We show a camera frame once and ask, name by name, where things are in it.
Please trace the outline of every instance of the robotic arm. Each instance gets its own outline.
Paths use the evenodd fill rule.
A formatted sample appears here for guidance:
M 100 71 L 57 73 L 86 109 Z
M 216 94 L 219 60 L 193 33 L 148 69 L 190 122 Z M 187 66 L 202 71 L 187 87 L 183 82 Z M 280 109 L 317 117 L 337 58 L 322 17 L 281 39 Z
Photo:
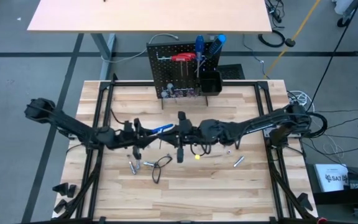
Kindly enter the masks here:
M 194 127 L 186 114 L 178 112 L 179 124 L 172 129 L 155 134 L 151 129 L 143 128 L 139 119 L 132 123 L 125 121 L 124 129 L 115 131 L 106 126 L 93 129 L 76 119 L 55 109 L 55 104 L 43 98 L 32 100 L 24 111 L 26 118 L 39 123 L 55 125 L 59 132 L 66 137 L 74 134 L 87 146 L 102 143 L 108 149 L 114 150 L 133 146 L 133 155 L 141 159 L 139 149 L 144 149 L 156 139 L 171 144 L 178 149 L 177 161 L 183 162 L 183 146 L 209 146 L 220 143 L 224 146 L 235 144 L 239 148 L 241 137 L 265 128 L 274 128 L 270 132 L 268 143 L 272 146 L 281 146 L 289 134 L 300 134 L 306 138 L 319 136 L 326 129 L 326 120 L 319 114 L 306 112 L 301 105 L 287 105 L 270 114 L 243 121 L 241 123 L 222 122 L 215 119 L 206 119 L 198 127 Z M 323 127 L 311 133 L 309 127 L 311 117 L 317 116 L 323 120 Z

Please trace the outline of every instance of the wooden desk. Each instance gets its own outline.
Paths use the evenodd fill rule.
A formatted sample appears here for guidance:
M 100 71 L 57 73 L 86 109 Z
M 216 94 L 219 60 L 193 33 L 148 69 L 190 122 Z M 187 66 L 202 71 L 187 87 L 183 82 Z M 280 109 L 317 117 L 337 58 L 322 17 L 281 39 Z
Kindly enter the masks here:
M 271 32 L 264 0 L 41 0 L 28 30 Z
M 284 81 L 268 82 L 273 108 L 287 105 Z M 76 119 L 90 126 L 99 84 L 100 82 L 85 82 L 76 115 Z M 146 128 L 177 124 L 177 113 L 180 110 L 186 112 L 194 126 L 208 118 L 238 122 L 259 114 L 253 87 L 224 86 L 222 93 L 208 97 L 208 102 L 207 107 L 203 97 L 166 99 L 162 110 L 154 87 L 115 86 L 112 109 L 119 120 L 139 118 Z M 111 127 L 122 128 L 113 119 Z M 70 147 L 76 144 L 78 142 L 72 141 Z M 290 140 L 290 145 L 300 149 L 299 142 L 294 139 Z M 182 164 L 176 162 L 176 149 L 164 143 L 161 149 L 158 146 L 159 141 L 155 141 L 149 148 L 141 151 L 143 161 L 155 162 L 168 153 L 174 157 L 163 168 L 158 185 L 153 183 L 149 167 L 142 166 L 137 175 L 132 175 L 126 157 L 127 154 L 132 154 L 131 149 L 104 150 L 95 219 L 105 216 L 107 220 L 125 221 L 268 221 L 269 217 L 276 216 L 266 151 L 260 131 L 244 136 L 239 150 L 235 150 L 234 146 L 223 148 L 217 144 L 213 146 L 210 155 L 205 155 L 200 160 L 194 158 L 187 146 Z M 233 163 L 241 156 L 245 160 L 234 168 Z M 79 188 L 85 157 L 84 147 L 76 147 L 67 154 L 61 183 L 69 182 Z M 317 216 L 302 155 L 285 149 L 284 157 L 292 191 L 296 196 L 301 192 L 307 193 L 314 207 L 311 213 Z M 88 192 L 85 211 L 88 211 L 91 190 Z M 288 216 L 283 192 L 281 195 L 284 214 Z M 58 195 L 56 203 L 62 198 L 70 200 Z

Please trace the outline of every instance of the desk leg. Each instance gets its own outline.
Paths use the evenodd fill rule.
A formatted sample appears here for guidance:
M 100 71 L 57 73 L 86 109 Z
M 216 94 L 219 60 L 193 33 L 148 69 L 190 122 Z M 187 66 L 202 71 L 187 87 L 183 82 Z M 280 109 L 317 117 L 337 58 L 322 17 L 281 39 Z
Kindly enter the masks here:
M 116 35 L 110 34 L 107 43 L 102 34 L 91 34 L 91 36 L 96 46 L 98 47 L 101 56 L 106 60 L 111 60 L 111 52 L 114 48 Z M 111 69 L 111 63 L 103 61 L 99 79 L 100 80 L 109 79 L 110 69 Z

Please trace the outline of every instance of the yellow pole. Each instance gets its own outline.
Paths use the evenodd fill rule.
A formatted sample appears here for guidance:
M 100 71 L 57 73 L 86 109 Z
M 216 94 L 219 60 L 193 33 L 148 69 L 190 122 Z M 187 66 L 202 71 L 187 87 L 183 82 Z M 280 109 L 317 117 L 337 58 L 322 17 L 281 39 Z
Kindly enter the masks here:
M 314 3 L 313 7 L 309 10 L 308 15 L 305 17 L 305 19 L 303 20 L 301 26 L 299 26 L 298 31 L 295 33 L 295 35 L 292 37 L 292 40 L 295 40 L 299 33 L 301 32 L 301 30 L 303 29 L 303 27 L 305 26 L 306 22 L 309 20 L 311 14 L 313 13 L 313 11 L 316 9 L 317 5 L 320 3 L 320 0 L 316 0 L 316 2 Z M 288 50 L 288 46 L 286 46 L 284 48 L 284 50 L 280 53 L 280 55 L 278 55 L 278 57 L 276 58 L 276 60 L 274 60 L 273 64 L 268 68 L 267 72 L 264 75 L 264 79 L 267 78 L 267 75 L 273 70 L 274 66 L 276 66 L 277 62 L 280 60 L 280 58 L 285 54 L 285 52 L 287 52 Z

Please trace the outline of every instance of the black pegboard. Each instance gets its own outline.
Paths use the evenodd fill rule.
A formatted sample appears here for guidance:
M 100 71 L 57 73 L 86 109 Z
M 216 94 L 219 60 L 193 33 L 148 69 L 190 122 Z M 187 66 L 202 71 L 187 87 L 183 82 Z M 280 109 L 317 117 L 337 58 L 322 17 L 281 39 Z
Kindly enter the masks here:
M 204 43 L 206 52 L 212 42 Z M 170 60 L 158 60 L 162 57 L 172 57 L 179 53 L 195 53 L 194 42 L 182 42 L 174 44 L 147 44 L 147 53 L 149 55 L 150 67 L 152 69 L 155 90 L 157 98 L 162 98 L 161 92 L 167 90 L 167 85 L 172 83 L 174 89 L 192 89 L 196 85 L 197 61 L 190 62 L 172 62 Z M 207 59 L 201 66 L 202 71 L 214 71 L 218 67 L 221 50 L 216 52 L 211 59 Z

